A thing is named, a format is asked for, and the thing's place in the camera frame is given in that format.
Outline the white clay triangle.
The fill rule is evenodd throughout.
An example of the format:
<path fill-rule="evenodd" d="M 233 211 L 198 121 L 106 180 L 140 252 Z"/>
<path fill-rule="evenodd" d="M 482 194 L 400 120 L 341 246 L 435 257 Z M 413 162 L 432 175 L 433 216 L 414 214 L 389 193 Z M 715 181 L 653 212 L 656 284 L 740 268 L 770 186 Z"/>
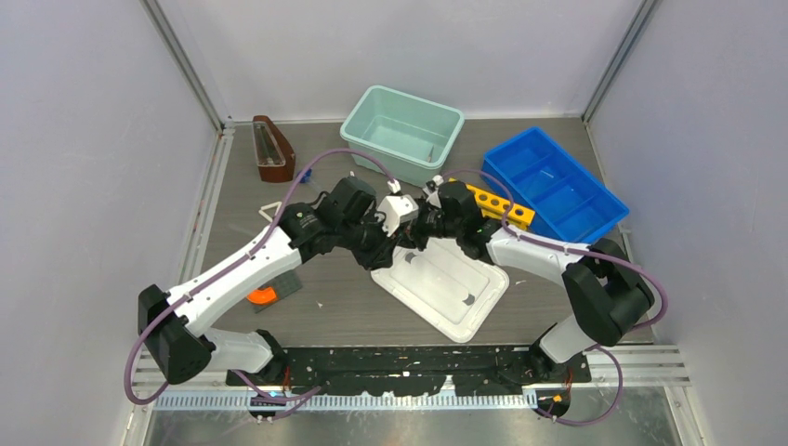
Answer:
<path fill-rule="evenodd" d="M 268 203 L 260 206 L 257 210 L 258 214 L 262 216 L 266 221 L 271 223 L 276 217 L 279 212 L 280 207 L 282 206 L 281 202 L 273 202 Z"/>

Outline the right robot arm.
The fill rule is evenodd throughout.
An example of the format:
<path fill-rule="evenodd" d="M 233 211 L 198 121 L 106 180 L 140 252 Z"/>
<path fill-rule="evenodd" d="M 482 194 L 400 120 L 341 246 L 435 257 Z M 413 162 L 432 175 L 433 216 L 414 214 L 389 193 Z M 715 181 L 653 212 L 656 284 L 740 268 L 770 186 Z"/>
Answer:
<path fill-rule="evenodd" d="M 613 241 L 563 243 L 486 217 L 461 181 L 428 186 L 415 203 L 417 216 L 404 231 L 408 246 L 449 239 L 470 259 L 524 270 L 565 291 L 571 316 L 529 348 L 532 372 L 543 381 L 556 380 L 587 349 L 615 346 L 655 302 L 643 275 Z"/>

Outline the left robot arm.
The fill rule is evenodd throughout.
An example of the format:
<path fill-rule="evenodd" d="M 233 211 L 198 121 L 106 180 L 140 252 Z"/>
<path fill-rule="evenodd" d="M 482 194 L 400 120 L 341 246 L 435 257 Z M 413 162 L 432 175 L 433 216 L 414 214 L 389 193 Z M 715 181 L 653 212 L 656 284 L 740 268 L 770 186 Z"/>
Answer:
<path fill-rule="evenodd" d="M 133 376 L 146 348 L 166 386 L 207 370 L 249 372 L 277 383 L 285 370 L 268 336 L 215 328 L 215 322 L 258 286 L 340 247 L 368 270 L 389 267 L 420 204 L 395 179 L 381 200 L 357 177 L 342 178 L 312 203 L 282 202 L 273 220 L 251 242 L 205 273 L 168 290 L 152 284 L 138 295 L 139 337 L 125 366 Z"/>

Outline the yellow test tube rack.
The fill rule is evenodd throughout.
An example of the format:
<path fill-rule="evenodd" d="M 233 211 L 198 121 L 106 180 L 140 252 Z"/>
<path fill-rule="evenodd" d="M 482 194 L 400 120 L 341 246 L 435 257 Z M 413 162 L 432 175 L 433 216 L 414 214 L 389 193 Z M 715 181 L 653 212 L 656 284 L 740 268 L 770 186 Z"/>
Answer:
<path fill-rule="evenodd" d="M 462 192 L 455 210 L 462 217 L 484 216 L 500 220 L 505 211 L 507 221 L 521 230 L 527 230 L 536 217 L 536 213 L 522 204 L 512 203 L 501 195 L 483 190 L 464 182 L 468 193 Z"/>

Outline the white plastic bin lid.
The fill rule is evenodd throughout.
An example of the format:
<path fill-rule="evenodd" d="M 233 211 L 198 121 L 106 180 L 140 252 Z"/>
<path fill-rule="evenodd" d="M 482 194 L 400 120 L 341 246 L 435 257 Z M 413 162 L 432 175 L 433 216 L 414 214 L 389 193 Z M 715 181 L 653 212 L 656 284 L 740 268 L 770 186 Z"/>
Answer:
<path fill-rule="evenodd" d="M 397 247 L 392 266 L 372 280 L 455 343 L 477 333 L 509 287 L 500 268 L 466 256 L 452 239 L 420 251 Z"/>

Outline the grey brick plate orange piece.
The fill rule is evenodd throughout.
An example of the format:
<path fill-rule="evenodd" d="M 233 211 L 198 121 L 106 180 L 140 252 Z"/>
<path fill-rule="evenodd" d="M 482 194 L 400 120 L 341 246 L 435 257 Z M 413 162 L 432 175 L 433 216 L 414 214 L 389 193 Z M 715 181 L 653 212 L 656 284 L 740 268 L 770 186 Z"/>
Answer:
<path fill-rule="evenodd" d="M 303 282 L 294 271 L 287 271 L 257 287 L 247 297 L 255 313 L 269 308 L 303 288 Z"/>

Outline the mint green plastic bin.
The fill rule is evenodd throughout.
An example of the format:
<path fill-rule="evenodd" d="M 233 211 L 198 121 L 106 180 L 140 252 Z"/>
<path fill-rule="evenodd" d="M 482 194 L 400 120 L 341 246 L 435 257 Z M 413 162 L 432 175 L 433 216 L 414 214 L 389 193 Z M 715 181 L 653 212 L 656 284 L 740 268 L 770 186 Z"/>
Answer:
<path fill-rule="evenodd" d="M 378 160 L 398 181 L 422 187 L 440 173 L 464 123 L 456 108 L 373 85 L 341 125 L 340 137 Z M 433 162 L 427 163 L 432 145 Z"/>

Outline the brown wooden metronome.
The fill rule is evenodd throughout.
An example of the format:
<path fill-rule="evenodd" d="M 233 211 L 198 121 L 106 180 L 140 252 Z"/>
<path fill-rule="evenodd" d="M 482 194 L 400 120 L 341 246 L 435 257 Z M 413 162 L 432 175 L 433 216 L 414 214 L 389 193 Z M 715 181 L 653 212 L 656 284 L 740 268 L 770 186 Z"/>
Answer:
<path fill-rule="evenodd" d="M 252 136 L 260 179 L 268 183 L 292 181 L 296 155 L 276 124 L 267 115 L 256 115 L 252 121 Z"/>

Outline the blue divided plastic tray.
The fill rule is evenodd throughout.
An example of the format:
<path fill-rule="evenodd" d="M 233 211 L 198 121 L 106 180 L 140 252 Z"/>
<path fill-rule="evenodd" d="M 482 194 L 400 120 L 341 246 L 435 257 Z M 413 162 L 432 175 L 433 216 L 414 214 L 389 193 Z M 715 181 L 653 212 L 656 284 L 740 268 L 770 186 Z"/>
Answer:
<path fill-rule="evenodd" d="M 629 215 L 629 208 L 539 127 L 483 155 L 485 182 L 535 212 L 532 232 L 570 243 L 595 243 Z"/>

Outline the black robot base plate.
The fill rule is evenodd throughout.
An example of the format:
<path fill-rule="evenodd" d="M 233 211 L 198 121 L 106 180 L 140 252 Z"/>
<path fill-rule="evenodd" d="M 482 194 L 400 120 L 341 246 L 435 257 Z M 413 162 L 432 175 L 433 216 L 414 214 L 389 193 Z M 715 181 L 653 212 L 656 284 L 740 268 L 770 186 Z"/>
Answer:
<path fill-rule="evenodd" d="M 584 355 L 550 365 L 528 346 L 325 347 L 274 346 L 273 360 L 257 373 L 228 372 L 232 387 L 252 383 L 291 391 L 298 399 L 313 388 L 322 396 L 433 397 L 447 385 L 457 397 L 515 396 L 529 385 L 556 387 L 560 413 L 571 386 L 591 380 Z"/>

